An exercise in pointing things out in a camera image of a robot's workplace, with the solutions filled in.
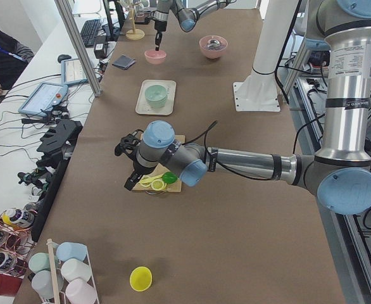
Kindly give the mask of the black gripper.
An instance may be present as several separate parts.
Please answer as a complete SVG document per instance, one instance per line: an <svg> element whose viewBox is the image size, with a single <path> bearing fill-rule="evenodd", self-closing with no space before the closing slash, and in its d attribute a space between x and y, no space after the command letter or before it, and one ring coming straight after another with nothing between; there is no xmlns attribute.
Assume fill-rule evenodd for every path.
<svg viewBox="0 0 371 304"><path fill-rule="evenodd" d="M138 136L139 133L143 133L143 130L137 129L132 133L121 138L120 142L115 146L115 156L125 154L134 163L140 165L137 159L137 147L141 142L141 138ZM131 191L136 184L142 179L143 175L139 172L133 171L128 177L124 184L124 188Z"/></svg>
<svg viewBox="0 0 371 304"><path fill-rule="evenodd" d="M154 39L155 51L159 51L160 50L160 44L161 44L162 37L163 37L163 33L162 32L157 32L156 33L155 39Z"/></svg>

